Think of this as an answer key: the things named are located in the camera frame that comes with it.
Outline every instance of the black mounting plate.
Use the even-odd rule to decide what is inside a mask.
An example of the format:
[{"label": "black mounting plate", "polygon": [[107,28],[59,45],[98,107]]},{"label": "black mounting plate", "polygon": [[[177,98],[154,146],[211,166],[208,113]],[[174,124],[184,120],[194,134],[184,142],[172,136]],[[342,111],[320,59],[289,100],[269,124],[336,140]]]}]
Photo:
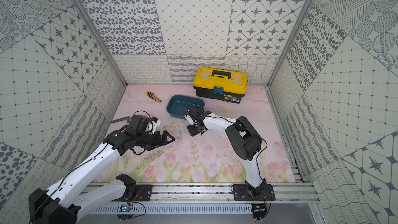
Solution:
[{"label": "black mounting plate", "polygon": [[236,202],[241,201],[264,201],[264,195],[266,195],[268,201],[275,201],[275,193],[271,184],[267,184],[264,190],[258,197],[252,199],[252,197],[247,192],[246,184],[234,184],[232,185],[232,192],[234,193],[234,199]]},{"label": "black mounting plate", "polygon": [[[150,200],[150,196],[152,195],[152,187],[153,185],[151,184],[138,184],[137,186],[137,191],[139,193],[137,199],[135,199],[136,202],[148,202]],[[113,202],[125,202],[125,198],[119,198],[113,200]]]}]

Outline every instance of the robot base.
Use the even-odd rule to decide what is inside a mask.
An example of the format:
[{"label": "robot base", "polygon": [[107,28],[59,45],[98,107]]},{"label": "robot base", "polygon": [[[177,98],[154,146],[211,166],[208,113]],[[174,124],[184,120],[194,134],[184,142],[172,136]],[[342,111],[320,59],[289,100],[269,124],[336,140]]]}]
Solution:
[{"label": "robot base", "polygon": [[268,201],[275,201],[273,187],[262,182],[259,187],[254,189],[247,182],[246,184],[234,184],[232,186],[234,199],[238,201],[264,201],[264,195]]}]

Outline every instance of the floor surface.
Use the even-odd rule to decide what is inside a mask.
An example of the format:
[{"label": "floor surface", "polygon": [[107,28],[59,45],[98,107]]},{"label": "floor surface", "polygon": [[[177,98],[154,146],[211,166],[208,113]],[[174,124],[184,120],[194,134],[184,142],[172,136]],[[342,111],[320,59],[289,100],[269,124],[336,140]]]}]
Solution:
[{"label": "floor surface", "polygon": [[[151,91],[162,102],[155,102],[145,92]],[[132,116],[144,110],[162,121],[157,130],[167,130],[176,141],[136,156],[126,152],[95,179],[97,183],[112,181],[125,173],[137,182],[151,183],[221,183],[244,182],[246,171],[233,151],[225,133],[209,130],[191,137],[188,121],[171,117],[166,106],[173,95],[196,97],[195,89],[185,85],[129,85],[113,119]],[[226,118],[245,116],[268,143],[259,158],[260,172],[267,182],[295,182],[289,159],[279,135],[274,116],[263,86],[248,86],[240,104],[201,98],[205,111]],[[111,124],[107,133],[120,129],[126,121]]]}]

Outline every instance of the diamond grid pattern tile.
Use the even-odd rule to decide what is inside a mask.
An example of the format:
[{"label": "diamond grid pattern tile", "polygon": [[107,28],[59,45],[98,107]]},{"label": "diamond grid pattern tile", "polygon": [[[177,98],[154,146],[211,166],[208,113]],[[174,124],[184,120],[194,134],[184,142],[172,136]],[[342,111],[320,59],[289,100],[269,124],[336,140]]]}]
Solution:
[{"label": "diamond grid pattern tile", "polygon": [[305,94],[340,154],[398,129],[398,78],[350,37]]},{"label": "diamond grid pattern tile", "polygon": [[248,83],[266,84],[275,69],[279,56],[225,56],[226,70],[243,72],[248,76]]},{"label": "diamond grid pattern tile", "polygon": [[302,0],[233,0],[226,53],[280,55]]},{"label": "diamond grid pattern tile", "polygon": [[27,36],[0,54],[1,141],[39,155],[82,91]]},{"label": "diamond grid pattern tile", "polygon": [[231,2],[155,2],[167,55],[225,55]]}]

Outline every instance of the wall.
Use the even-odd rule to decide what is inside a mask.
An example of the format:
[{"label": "wall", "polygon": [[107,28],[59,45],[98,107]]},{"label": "wall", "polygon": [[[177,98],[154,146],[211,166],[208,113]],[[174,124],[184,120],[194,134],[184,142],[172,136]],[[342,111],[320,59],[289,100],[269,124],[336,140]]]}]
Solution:
[{"label": "wall", "polygon": [[271,92],[330,223],[398,223],[398,0],[315,0]]},{"label": "wall", "polygon": [[200,66],[266,84],[304,0],[82,0],[128,83],[191,83]]},{"label": "wall", "polygon": [[90,154],[124,92],[70,0],[0,0],[0,223]]}]

